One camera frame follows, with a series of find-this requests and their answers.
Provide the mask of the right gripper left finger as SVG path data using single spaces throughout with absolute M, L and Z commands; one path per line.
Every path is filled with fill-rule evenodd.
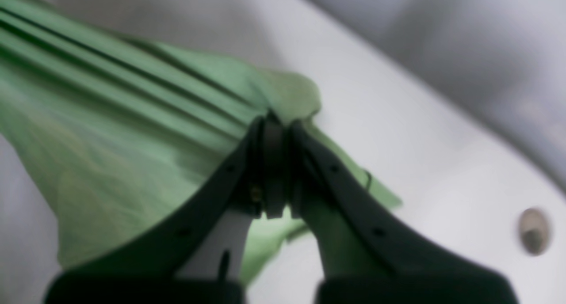
M 59 276 L 47 304 L 244 304 L 249 227 L 285 208 L 284 127 L 259 116 L 210 179 L 133 241 Z

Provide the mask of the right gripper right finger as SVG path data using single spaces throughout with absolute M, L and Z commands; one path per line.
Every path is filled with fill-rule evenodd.
M 517 304 L 501 274 L 431 242 L 381 206 L 299 121 L 291 210 L 317 238 L 317 304 Z

